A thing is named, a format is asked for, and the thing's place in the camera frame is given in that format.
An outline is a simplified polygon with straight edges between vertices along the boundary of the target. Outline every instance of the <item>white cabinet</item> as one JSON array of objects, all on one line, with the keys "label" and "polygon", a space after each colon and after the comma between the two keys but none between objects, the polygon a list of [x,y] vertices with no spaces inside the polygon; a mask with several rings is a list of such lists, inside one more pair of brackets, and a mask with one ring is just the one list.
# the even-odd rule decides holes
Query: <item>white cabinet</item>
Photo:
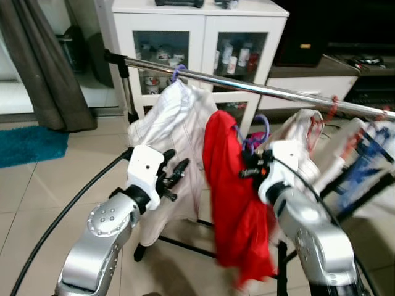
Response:
[{"label": "white cabinet", "polygon": [[[290,91],[299,91],[305,94],[314,94],[328,99],[337,96],[342,101],[356,81],[356,76],[291,77],[269,78],[266,85],[288,89]],[[310,107],[312,105],[306,103],[262,96],[258,109],[296,109]]]},{"label": "white cabinet", "polygon": [[[269,0],[242,0],[232,10],[210,0],[202,9],[157,7],[153,0],[115,0],[112,11],[122,55],[167,65],[174,62],[170,58],[181,57],[180,63],[190,70],[260,84],[267,79],[288,16]],[[237,60],[233,69],[230,60]],[[210,91],[217,106],[233,115],[246,135],[259,95],[186,82]],[[130,83],[141,118],[167,86],[168,76],[130,68]]]}]

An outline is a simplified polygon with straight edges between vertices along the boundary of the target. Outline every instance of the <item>curtain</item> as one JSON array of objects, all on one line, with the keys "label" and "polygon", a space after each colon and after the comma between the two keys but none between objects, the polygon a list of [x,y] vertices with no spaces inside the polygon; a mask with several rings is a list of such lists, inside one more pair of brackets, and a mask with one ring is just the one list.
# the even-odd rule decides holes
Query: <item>curtain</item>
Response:
[{"label": "curtain", "polygon": [[39,125],[95,129],[96,120],[37,0],[0,0],[0,28]]}]

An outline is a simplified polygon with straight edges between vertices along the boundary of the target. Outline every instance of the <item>tile floor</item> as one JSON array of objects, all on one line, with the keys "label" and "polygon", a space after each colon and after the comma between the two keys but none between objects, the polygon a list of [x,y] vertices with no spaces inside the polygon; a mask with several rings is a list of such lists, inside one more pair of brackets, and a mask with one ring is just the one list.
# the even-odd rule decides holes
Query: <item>tile floor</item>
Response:
[{"label": "tile floor", "polygon": [[[31,124],[34,123],[0,124],[0,130]],[[98,129],[70,135],[64,158],[0,169],[0,295],[9,295],[27,256],[67,202],[126,149],[124,124],[122,118],[100,119]],[[116,187],[123,187],[126,167],[123,162],[113,168],[72,208],[33,262],[20,296],[53,294],[67,253],[84,229],[89,211]],[[208,190],[203,191],[200,216],[210,220]],[[171,223],[165,235],[213,249],[212,231],[194,223]],[[221,268],[211,258],[166,242],[156,242],[141,262],[134,262],[138,236],[136,227],[120,253],[108,296],[142,296],[151,292],[162,296],[235,294],[231,288],[235,270]],[[298,260],[289,265],[288,274],[289,295],[309,295]],[[275,291],[276,282],[269,280],[254,282],[247,294],[274,296]]]}]

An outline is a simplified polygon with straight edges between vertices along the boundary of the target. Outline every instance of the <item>red shirt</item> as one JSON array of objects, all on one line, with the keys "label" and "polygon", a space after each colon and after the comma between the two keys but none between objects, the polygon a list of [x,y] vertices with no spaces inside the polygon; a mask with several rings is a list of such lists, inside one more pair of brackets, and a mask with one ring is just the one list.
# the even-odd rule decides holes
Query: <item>red shirt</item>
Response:
[{"label": "red shirt", "polygon": [[238,175],[245,166],[232,127],[235,124],[235,119],[221,110],[210,117],[204,136],[203,163],[211,187],[217,260],[222,266],[239,268],[240,287],[248,279],[262,281],[274,274],[267,222],[274,225],[274,213],[259,200],[252,179]]}]

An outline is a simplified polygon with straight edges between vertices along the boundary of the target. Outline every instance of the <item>black cable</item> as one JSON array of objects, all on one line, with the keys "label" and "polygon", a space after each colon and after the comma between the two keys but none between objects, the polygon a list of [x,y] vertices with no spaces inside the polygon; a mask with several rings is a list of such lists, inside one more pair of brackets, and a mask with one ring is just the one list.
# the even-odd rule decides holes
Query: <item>black cable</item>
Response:
[{"label": "black cable", "polygon": [[80,191],[79,193],[76,194],[76,196],[66,205],[66,207],[61,211],[61,213],[56,217],[56,219],[51,223],[51,225],[48,227],[47,230],[45,230],[43,236],[39,239],[38,243],[35,245],[35,248],[33,251],[31,251],[30,256],[28,257],[25,265],[23,266],[19,277],[17,281],[15,282],[14,288],[12,288],[12,292],[10,296],[16,296],[19,290],[20,285],[22,284],[22,281],[24,277],[26,276],[26,273],[35,259],[38,251],[40,248],[43,246],[45,243],[46,239],[51,235],[53,230],[56,228],[56,226],[62,221],[64,216],[70,211],[70,209],[74,206],[76,202],[82,197],[82,195],[90,188],[94,183],[98,181],[101,177],[103,177],[104,174],[106,174],[111,168],[113,168],[118,162],[120,162],[123,159],[129,160],[131,157],[131,153],[133,152],[133,148],[129,148],[126,150],[124,153],[122,153],[120,156],[118,156],[116,159],[114,159],[112,162],[108,164],[105,168],[103,168],[95,177],[92,178],[91,181],[89,181]]},{"label": "black cable", "polygon": [[[338,228],[342,229],[342,227],[340,226],[340,223],[338,221],[338,219],[332,214],[332,211],[328,208],[328,206],[326,205],[326,203],[323,201],[323,199],[316,193],[315,189],[313,188],[313,186],[310,185],[310,183],[308,183],[297,171],[295,171],[293,168],[291,168],[289,165],[287,165],[285,162],[282,162],[280,159],[277,159],[275,157],[273,157],[273,159],[277,162],[279,162],[280,164],[282,164],[284,167],[286,167],[287,169],[289,169],[295,176],[297,176],[303,183],[303,185],[305,185],[305,187],[307,187],[311,193],[313,193],[315,199],[320,202],[322,204],[322,207],[324,208],[324,210],[326,211],[326,213],[329,215],[329,217],[331,218],[331,222],[336,225]],[[290,255],[288,255],[285,258],[285,262],[289,262],[290,260],[292,260],[295,256],[297,255],[296,251],[292,252]],[[367,273],[367,270],[365,269],[365,267],[362,265],[361,261],[358,259],[357,255],[354,254],[354,262],[355,265],[358,265],[360,267],[360,269],[362,270],[365,279],[367,280],[370,289],[373,292],[374,296],[380,296],[379,293],[377,292],[377,289],[375,287],[375,285],[373,284],[373,281],[370,279],[370,276]]]}]

